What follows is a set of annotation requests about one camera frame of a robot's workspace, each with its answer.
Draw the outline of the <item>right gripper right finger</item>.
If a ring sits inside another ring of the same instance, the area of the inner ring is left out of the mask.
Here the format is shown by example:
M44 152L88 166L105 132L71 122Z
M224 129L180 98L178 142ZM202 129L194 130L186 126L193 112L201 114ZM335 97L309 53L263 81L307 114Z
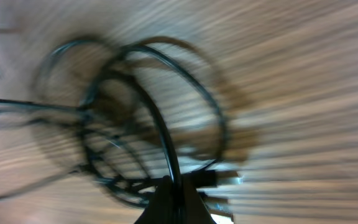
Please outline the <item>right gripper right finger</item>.
M179 224L215 224L206 205L188 177L181 178L177 196Z

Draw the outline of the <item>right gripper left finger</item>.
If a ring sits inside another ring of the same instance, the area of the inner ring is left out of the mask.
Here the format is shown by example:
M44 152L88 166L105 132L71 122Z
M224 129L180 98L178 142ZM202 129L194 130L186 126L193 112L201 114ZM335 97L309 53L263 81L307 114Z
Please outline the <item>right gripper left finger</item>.
M172 180L165 176L158 185L154 196L135 224L174 223L174 202Z

